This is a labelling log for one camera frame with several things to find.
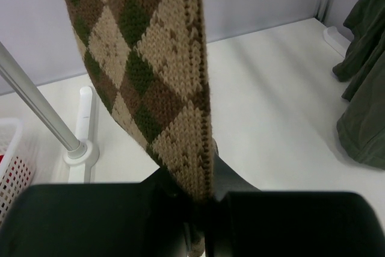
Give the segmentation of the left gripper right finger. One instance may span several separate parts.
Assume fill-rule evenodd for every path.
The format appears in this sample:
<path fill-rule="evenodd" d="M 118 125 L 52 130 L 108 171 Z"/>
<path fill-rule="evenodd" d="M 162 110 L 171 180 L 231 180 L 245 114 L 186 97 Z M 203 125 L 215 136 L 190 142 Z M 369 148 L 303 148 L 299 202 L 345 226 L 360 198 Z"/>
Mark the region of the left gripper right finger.
<path fill-rule="evenodd" d="M 370 204 L 349 191 L 262 191 L 213 156 L 207 256 L 383 256 Z"/>

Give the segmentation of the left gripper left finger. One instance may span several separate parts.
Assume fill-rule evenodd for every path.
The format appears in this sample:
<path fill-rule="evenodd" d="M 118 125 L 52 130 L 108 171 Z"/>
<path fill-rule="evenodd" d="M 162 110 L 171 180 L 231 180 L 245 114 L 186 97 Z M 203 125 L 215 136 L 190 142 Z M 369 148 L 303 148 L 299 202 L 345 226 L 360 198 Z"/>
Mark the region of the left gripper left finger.
<path fill-rule="evenodd" d="M 188 204 L 164 169 L 137 183 L 34 185 L 1 226 L 1 255 L 186 256 Z"/>

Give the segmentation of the tan green argyle sock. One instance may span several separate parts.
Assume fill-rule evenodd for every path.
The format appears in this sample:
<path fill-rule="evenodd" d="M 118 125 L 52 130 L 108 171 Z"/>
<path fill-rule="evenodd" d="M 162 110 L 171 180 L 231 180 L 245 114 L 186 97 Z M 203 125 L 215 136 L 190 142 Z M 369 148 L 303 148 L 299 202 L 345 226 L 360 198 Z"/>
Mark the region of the tan green argyle sock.
<path fill-rule="evenodd" d="M 111 117 L 196 202 L 213 195 L 203 0 L 65 0 Z"/>

